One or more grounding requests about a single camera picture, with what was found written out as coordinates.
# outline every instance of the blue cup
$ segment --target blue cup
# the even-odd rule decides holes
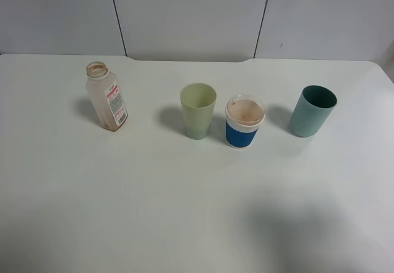
[[[314,135],[336,104],[337,97],[327,88],[317,85],[305,87],[291,115],[290,129],[300,137]]]
[[[243,149],[250,145],[264,117],[264,106],[254,97],[232,97],[226,106],[226,140],[230,146]]]

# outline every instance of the clear plastic lid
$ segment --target clear plastic lid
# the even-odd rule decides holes
[[[234,96],[228,101],[226,108],[230,119],[246,126],[260,123],[265,116],[264,105],[253,96]]]

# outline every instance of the plastic bottle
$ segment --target plastic bottle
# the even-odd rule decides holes
[[[117,131],[128,114],[116,75],[103,62],[88,64],[86,74],[86,90],[102,126],[110,131]]]

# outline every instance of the cup rim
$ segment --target cup rim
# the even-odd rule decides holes
[[[335,104],[332,105],[331,107],[324,108],[324,107],[319,107],[319,106],[314,105],[313,103],[311,103],[311,102],[305,97],[305,95],[304,95],[305,90],[306,90],[307,88],[311,88],[311,87],[323,88],[326,92],[328,92],[329,94],[331,94],[332,96],[334,96],[334,98],[335,98]],[[310,104],[311,106],[313,106],[313,107],[315,107],[315,108],[318,108],[318,109],[320,109],[320,110],[332,110],[332,108],[334,108],[334,107],[338,104],[338,98],[337,98],[337,96],[336,96],[330,89],[328,89],[328,88],[326,88],[326,87],[324,87],[324,86],[320,86],[320,85],[308,85],[308,86],[304,87],[304,88],[302,89],[301,95],[302,95],[302,97],[307,101],[308,104]]]
[[[230,111],[228,110],[228,105],[230,104],[230,102],[232,102],[235,98],[238,98],[238,97],[241,97],[241,99],[249,99],[249,100],[253,101],[253,102],[254,102],[256,105],[258,105],[258,106],[261,108],[261,110],[263,111],[263,117],[261,117],[260,119],[254,120],[254,121],[241,121],[241,120],[235,118],[235,116],[233,116],[233,115],[230,113]],[[249,95],[249,94],[240,94],[240,95],[231,97],[230,100],[227,102],[227,104],[226,104],[226,115],[227,115],[232,121],[234,121],[235,123],[237,123],[237,124],[239,124],[239,125],[241,125],[241,126],[245,126],[245,127],[247,127],[247,128],[253,128],[253,127],[257,126],[257,125],[260,125],[260,124],[263,122],[263,120],[265,119],[266,111],[265,111],[265,106],[264,106],[264,104],[263,104],[261,101],[257,100],[256,97],[251,96],[251,95]]]
[[[211,102],[209,105],[206,105],[205,107],[194,107],[194,106],[192,106],[192,105],[186,104],[186,103],[182,100],[182,92],[183,92],[187,87],[192,86],[192,85],[196,85],[196,84],[201,84],[201,85],[203,85],[203,86],[207,86],[208,88],[211,88],[212,91],[215,93],[215,99],[214,99],[214,101]],[[211,85],[208,85],[208,84],[206,84],[206,83],[197,82],[197,83],[188,84],[188,85],[186,85],[185,87],[183,87],[182,90],[180,91],[179,97],[180,97],[180,102],[182,103],[182,105],[185,105],[186,107],[189,107],[189,108],[193,108],[193,109],[199,110],[199,109],[208,108],[208,107],[210,107],[211,105],[214,105],[214,104],[216,103],[217,93],[216,93],[216,90],[215,90]]]

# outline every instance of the white table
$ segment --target white table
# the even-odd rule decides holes
[[[115,133],[87,98],[94,60],[130,114]],[[202,141],[183,135],[193,82],[218,95]],[[286,122],[309,84],[338,105],[303,139]],[[224,139],[237,94],[268,111],[246,150]],[[371,62],[0,56],[2,272],[394,272],[393,186],[394,85]]]

